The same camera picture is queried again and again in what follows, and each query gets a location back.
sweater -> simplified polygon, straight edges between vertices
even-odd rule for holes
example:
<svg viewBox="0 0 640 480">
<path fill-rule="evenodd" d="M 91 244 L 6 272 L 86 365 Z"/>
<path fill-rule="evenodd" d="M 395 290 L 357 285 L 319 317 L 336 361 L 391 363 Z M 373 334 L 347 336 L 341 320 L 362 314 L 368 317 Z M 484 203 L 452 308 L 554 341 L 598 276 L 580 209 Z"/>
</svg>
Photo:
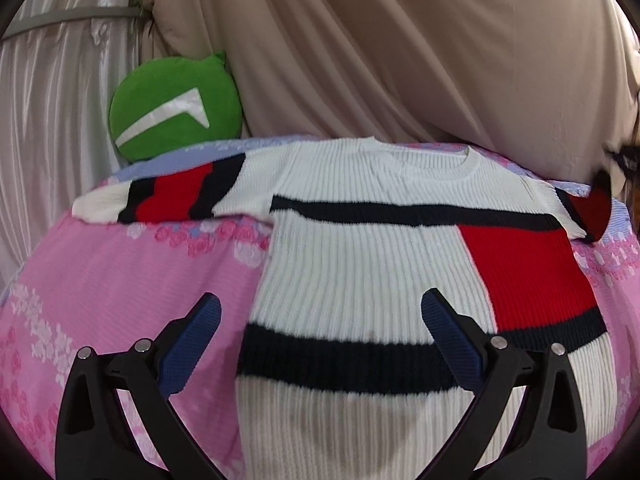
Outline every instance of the sweater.
<svg viewBox="0 0 640 480">
<path fill-rule="evenodd" d="M 103 187 L 72 213 L 87 222 L 247 214 L 273 223 L 238 362 L 249 479 L 413 480 L 424 469 L 472 399 L 422 322 L 431 287 L 510 344 L 561 342 L 588 443 L 613 427 L 610 339 L 569 243 L 606 229 L 605 173 L 582 198 L 472 148 L 296 142 Z M 483 463 L 499 455 L 521 398 L 515 390 Z"/>
</svg>

black stripe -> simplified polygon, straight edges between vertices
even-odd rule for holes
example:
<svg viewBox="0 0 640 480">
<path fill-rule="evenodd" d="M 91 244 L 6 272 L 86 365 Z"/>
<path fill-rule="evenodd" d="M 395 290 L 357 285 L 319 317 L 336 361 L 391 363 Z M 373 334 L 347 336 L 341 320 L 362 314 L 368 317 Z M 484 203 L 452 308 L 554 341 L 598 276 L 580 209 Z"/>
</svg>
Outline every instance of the black stripe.
<svg viewBox="0 0 640 480">
<path fill-rule="evenodd" d="M 503 332 L 531 350 L 561 342 L 569 352 L 606 332 L 597 307 L 549 327 Z M 449 390 L 457 383 L 437 346 L 377 344 L 299 338 L 249 324 L 238 374 L 305 388 L 360 394 L 418 394 Z"/>
<path fill-rule="evenodd" d="M 582 238 L 582 241 L 586 244 L 593 243 L 595 241 L 593 239 L 593 235 L 589 233 L 589 230 L 587 229 L 587 225 L 584 223 L 584 221 L 576 211 L 574 207 L 574 203 L 571 202 L 571 196 L 562 189 L 558 189 L 557 187 L 555 189 L 556 189 L 556 196 L 560 199 L 560 202 L 562 203 L 562 206 L 564 206 L 564 209 L 566 209 L 566 211 L 569 213 L 571 220 L 573 220 L 580 229 L 582 229 L 585 233 L 587 233 L 587 235 L 584 238 Z"/>
<path fill-rule="evenodd" d="M 410 227 L 475 225 L 530 231 L 561 229 L 549 214 L 474 209 L 455 205 L 394 205 L 375 202 L 304 202 L 274 196 L 271 211 L 292 210 L 304 218 L 337 224 L 395 224 Z"/>
<path fill-rule="evenodd" d="M 213 206 L 220 202 L 236 183 L 244 159 L 244 153 L 240 153 L 212 164 L 211 173 L 202 180 L 198 198 L 189 209 L 189 218 L 211 218 Z"/>
<path fill-rule="evenodd" d="M 133 224 L 133 222 L 137 222 L 136 209 L 147 198 L 153 196 L 155 186 L 156 178 L 154 176 L 134 180 L 129 186 L 127 205 L 120 211 L 118 222 L 121 224 Z"/>
</svg>

green pillow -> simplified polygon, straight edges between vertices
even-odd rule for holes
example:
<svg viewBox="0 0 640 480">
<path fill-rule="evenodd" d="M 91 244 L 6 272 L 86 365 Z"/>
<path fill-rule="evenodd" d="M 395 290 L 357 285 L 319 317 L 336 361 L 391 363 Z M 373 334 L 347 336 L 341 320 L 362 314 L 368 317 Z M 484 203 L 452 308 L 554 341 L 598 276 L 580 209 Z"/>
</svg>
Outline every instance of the green pillow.
<svg viewBox="0 0 640 480">
<path fill-rule="evenodd" d="M 130 162 L 206 140 L 240 136 L 242 107 L 225 55 L 165 57 L 131 72 L 109 110 L 111 138 Z"/>
</svg>

white logo on green pillow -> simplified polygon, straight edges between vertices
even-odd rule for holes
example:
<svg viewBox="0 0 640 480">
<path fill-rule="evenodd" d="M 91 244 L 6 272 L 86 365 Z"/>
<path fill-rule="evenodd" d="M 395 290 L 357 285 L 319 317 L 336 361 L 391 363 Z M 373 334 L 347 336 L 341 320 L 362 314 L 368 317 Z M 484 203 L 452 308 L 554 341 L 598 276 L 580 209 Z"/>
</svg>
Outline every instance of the white logo on green pillow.
<svg viewBox="0 0 640 480">
<path fill-rule="evenodd" d="M 209 127 L 209 118 L 204 109 L 200 91 L 197 88 L 192 88 L 140 117 L 116 139 L 116 146 L 122 146 L 125 142 L 142 132 L 146 132 L 156 124 L 160 124 L 179 114 L 189 114 L 205 128 Z"/>
</svg>

silver bolt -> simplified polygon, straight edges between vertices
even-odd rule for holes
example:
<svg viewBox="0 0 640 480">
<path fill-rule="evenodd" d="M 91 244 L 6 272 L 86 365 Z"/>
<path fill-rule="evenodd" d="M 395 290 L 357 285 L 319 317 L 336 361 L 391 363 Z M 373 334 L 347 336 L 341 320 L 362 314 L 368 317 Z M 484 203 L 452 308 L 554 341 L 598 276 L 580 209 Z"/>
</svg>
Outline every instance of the silver bolt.
<svg viewBox="0 0 640 480">
<path fill-rule="evenodd" d="M 91 355 L 91 347 L 83 346 L 78 350 L 78 359 L 87 359 Z"/>
<path fill-rule="evenodd" d="M 508 345 L 507 340 L 500 335 L 494 335 L 491 338 L 491 346 L 498 350 L 504 350 Z"/>
<path fill-rule="evenodd" d="M 138 339 L 136 344 L 133 345 L 133 348 L 136 349 L 136 352 L 140 352 L 141 354 L 147 352 L 151 348 L 151 339 Z"/>
<path fill-rule="evenodd" d="M 564 355 L 566 349 L 560 343 L 553 343 L 551 345 L 551 351 L 556 355 Z"/>
</svg>

